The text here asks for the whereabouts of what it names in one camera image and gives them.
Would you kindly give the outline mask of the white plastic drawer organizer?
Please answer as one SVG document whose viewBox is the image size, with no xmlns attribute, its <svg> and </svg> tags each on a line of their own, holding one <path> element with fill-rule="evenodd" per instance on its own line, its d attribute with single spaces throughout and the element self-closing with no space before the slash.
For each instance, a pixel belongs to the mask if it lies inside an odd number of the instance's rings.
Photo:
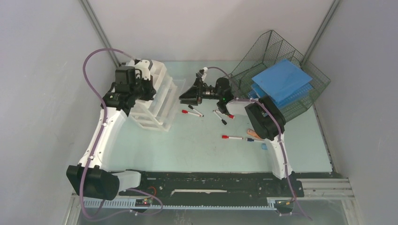
<svg viewBox="0 0 398 225">
<path fill-rule="evenodd" d="M 156 69 L 152 73 L 156 90 L 154 100 L 137 100 L 129 118 L 143 129 L 168 132 L 179 108 L 178 96 L 182 93 L 185 80 L 170 76 L 164 63 L 154 60 L 153 63 Z"/>
</svg>

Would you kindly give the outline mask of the orange highlighter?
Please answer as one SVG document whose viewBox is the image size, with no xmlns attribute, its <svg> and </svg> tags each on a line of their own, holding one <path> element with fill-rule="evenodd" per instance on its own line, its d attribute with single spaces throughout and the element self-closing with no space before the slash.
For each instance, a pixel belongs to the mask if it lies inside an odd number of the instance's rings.
<svg viewBox="0 0 398 225">
<path fill-rule="evenodd" d="M 252 129 L 248 129 L 246 133 L 253 138 L 261 140 L 261 138 L 257 135 L 257 133 Z"/>
</svg>

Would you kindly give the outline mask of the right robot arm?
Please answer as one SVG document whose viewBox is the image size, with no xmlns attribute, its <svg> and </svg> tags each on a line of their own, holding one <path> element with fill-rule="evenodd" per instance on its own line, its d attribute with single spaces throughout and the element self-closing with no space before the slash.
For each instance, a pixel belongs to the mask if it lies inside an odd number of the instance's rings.
<svg viewBox="0 0 398 225">
<path fill-rule="evenodd" d="M 226 116 L 247 116 L 257 136 L 265 143 L 272 159 L 272 173 L 278 178 L 273 190 L 279 196 L 287 195 L 292 173 L 284 143 L 286 119 L 269 96 L 257 99 L 235 97 L 227 78 L 216 80 L 215 86 L 207 85 L 203 78 L 196 78 L 193 85 L 179 96 L 180 103 L 199 105 L 204 99 L 217 100 L 217 110 Z"/>
</svg>

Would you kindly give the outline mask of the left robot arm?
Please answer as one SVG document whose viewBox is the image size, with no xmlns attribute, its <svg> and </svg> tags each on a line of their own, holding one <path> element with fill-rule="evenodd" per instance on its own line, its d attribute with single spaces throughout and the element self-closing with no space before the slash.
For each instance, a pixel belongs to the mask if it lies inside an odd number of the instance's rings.
<svg viewBox="0 0 398 225">
<path fill-rule="evenodd" d="M 113 200 L 119 192 L 131 189 L 137 195 L 148 191 L 148 182 L 133 170 L 111 173 L 108 157 L 116 137 L 138 100 L 151 101 L 156 90 L 147 66 L 120 66 L 111 89 L 100 98 L 100 118 L 93 138 L 77 165 L 66 176 L 80 197 Z"/>
</svg>

